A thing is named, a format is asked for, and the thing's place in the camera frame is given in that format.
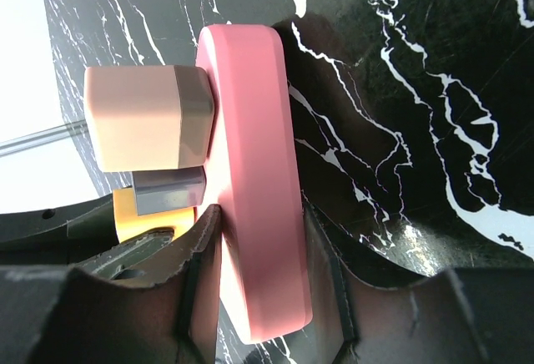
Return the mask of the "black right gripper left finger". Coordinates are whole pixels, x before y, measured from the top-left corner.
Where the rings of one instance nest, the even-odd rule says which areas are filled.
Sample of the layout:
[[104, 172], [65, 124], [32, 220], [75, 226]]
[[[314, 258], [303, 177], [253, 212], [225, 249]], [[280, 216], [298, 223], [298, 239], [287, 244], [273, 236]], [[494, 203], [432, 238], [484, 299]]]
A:
[[63, 278], [31, 363], [213, 363], [222, 210], [112, 280]]

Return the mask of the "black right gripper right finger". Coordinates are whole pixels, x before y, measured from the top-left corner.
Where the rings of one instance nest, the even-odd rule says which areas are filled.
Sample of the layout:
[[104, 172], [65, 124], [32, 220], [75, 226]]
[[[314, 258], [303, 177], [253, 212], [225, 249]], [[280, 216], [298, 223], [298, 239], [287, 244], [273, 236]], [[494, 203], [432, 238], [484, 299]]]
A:
[[403, 286], [373, 286], [335, 251], [320, 212], [310, 203], [304, 207], [319, 363], [488, 361], [456, 276], [446, 272]]

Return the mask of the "pink triangular socket base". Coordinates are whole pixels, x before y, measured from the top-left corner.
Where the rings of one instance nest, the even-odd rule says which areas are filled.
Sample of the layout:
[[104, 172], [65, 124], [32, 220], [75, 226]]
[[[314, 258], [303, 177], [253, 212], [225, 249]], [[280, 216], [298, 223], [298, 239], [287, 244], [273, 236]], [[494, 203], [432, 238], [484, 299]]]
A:
[[283, 46], [264, 25], [215, 24], [196, 63], [216, 103], [204, 203], [223, 211], [220, 298], [240, 340], [260, 343], [313, 316]]

